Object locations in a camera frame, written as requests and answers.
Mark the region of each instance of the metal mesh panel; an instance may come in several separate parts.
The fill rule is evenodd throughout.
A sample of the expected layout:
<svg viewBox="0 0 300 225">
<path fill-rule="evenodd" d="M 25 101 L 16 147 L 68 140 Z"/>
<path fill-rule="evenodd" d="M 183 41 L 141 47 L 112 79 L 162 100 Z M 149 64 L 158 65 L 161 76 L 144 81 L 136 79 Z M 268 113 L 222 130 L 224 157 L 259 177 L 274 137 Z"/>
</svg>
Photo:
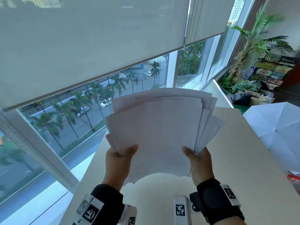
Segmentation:
<svg viewBox="0 0 300 225">
<path fill-rule="evenodd" d="M 10 140 L 12 140 L 16 145 L 20 147 L 21 150 L 28 153 L 35 161 L 37 161 L 44 170 L 48 171 L 57 181 L 59 181 L 66 189 L 75 193 L 76 188 L 68 183 L 63 176 L 53 167 L 49 165 L 49 163 L 43 159 L 41 155 L 39 155 L 35 150 L 32 150 L 22 139 L 21 136 L 18 136 L 10 127 L 10 124 L 0 118 L 0 130 L 3 134 L 5 134 Z"/>
</svg>

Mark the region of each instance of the hand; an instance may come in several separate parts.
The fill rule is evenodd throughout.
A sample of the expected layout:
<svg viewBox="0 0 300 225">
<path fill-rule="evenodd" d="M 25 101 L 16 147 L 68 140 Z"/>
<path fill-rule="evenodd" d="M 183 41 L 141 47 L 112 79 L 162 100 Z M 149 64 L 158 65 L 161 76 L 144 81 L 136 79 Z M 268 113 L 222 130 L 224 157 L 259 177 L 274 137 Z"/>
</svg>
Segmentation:
<svg viewBox="0 0 300 225">
<path fill-rule="evenodd" d="M 182 151 L 190 160 L 192 179 L 196 186 L 208 179 L 215 178 L 212 172 L 212 158 L 206 147 L 199 155 L 195 155 L 192 150 L 185 146 L 182 147 Z"/>
<path fill-rule="evenodd" d="M 106 153 L 106 172 L 102 184 L 107 184 L 120 191 L 129 174 L 131 159 L 138 148 L 138 145 L 133 145 L 127 149 L 124 155 L 114 152 L 110 148 Z"/>
</svg>

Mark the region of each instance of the window shade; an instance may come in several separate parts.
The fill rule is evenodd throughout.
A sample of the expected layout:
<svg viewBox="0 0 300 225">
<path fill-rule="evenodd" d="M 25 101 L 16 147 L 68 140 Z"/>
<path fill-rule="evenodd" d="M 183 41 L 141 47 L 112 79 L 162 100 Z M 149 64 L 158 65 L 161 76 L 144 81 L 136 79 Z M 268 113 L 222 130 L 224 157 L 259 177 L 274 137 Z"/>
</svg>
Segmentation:
<svg viewBox="0 0 300 225">
<path fill-rule="evenodd" d="M 225 32 L 234 0 L 191 0 L 185 45 Z"/>
<path fill-rule="evenodd" d="M 0 107 L 183 46 L 189 0 L 1 0 Z"/>
</svg>

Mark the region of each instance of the glass window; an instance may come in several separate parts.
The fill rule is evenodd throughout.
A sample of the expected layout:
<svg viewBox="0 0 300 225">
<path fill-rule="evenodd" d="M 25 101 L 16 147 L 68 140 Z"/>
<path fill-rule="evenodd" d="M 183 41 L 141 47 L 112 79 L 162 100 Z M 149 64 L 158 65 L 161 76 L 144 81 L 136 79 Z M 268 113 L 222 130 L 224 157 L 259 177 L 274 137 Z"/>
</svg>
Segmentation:
<svg viewBox="0 0 300 225">
<path fill-rule="evenodd" d="M 20 111 L 81 180 L 105 135 L 112 98 L 166 87 L 168 59 L 166 54 L 137 64 Z"/>
<path fill-rule="evenodd" d="M 66 192 L 30 155 L 0 132 L 1 224 L 29 224 Z"/>
<path fill-rule="evenodd" d="M 192 89 L 201 82 L 213 38 L 181 49 L 176 87 Z"/>
<path fill-rule="evenodd" d="M 216 49 L 216 53 L 214 55 L 213 61 L 212 61 L 212 67 L 211 70 L 209 72 L 209 76 L 208 76 L 208 80 L 210 80 L 215 74 L 217 74 L 216 69 L 218 69 L 219 67 L 221 67 L 225 54 L 227 52 L 227 49 L 229 47 L 229 43 L 232 39 L 234 30 L 231 29 L 231 26 L 237 24 L 238 19 L 242 13 L 244 4 L 245 4 L 246 0 L 235 0 L 229 20 L 228 20 L 228 24 L 227 24 L 227 28 L 226 31 L 221 35 L 217 49 Z"/>
</svg>

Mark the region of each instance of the stack of paper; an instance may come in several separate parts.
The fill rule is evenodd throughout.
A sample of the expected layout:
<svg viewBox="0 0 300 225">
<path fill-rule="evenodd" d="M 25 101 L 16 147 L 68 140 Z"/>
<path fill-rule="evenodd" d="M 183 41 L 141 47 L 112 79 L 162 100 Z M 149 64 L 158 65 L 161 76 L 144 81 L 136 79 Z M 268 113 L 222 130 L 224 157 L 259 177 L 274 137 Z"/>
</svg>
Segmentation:
<svg viewBox="0 0 300 225">
<path fill-rule="evenodd" d="M 113 114 L 105 118 L 108 142 L 120 154 L 139 146 L 125 184 L 154 173 L 188 176 L 190 162 L 181 148 L 201 152 L 224 125 L 211 115 L 216 102 L 210 93 L 182 88 L 113 99 Z"/>
</svg>

